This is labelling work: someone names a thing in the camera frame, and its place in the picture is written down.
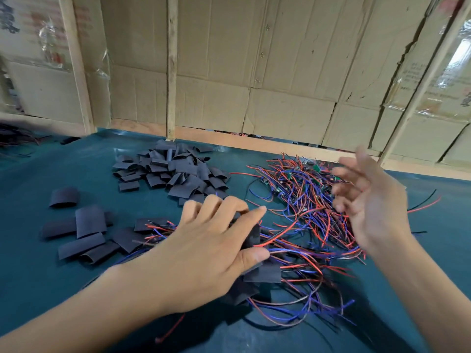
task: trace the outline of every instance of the right hand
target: right hand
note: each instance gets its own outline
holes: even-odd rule
[[[405,187],[366,153],[357,148],[356,158],[340,157],[345,167],[335,167],[332,174],[347,183],[332,187],[333,207],[349,218],[356,242],[368,254],[378,247],[411,236],[407,218]]]

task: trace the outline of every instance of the black wire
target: black wire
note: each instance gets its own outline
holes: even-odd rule
[[[435,190],[432,192],[432,194],[427,197],[426,200],[424,200],[423,202],[417,204],[415,207],[409,208],[408,211],[420,207],[422,204],[424,204],[426,201],[428,201],[430,198],[432,198],[432,196],[435,194],[436,191],[437,191],[437,190],[435,189]]]

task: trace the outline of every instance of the plastic wrap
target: plastic wrap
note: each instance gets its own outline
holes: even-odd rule
[[[106,126],[110,77],[100,0],[74,0],[74,11],[93,116]],[[0,0],[0,23],[0,54],[25,112],[81,123],[59,0]]]
[[[399,68],[385,106],[404,111],[457,5],[457,0],[442,0],[427,18],[416,44]],[[463,24],[441,69],[416,113],[468,123],[471,119],[471,15]]]

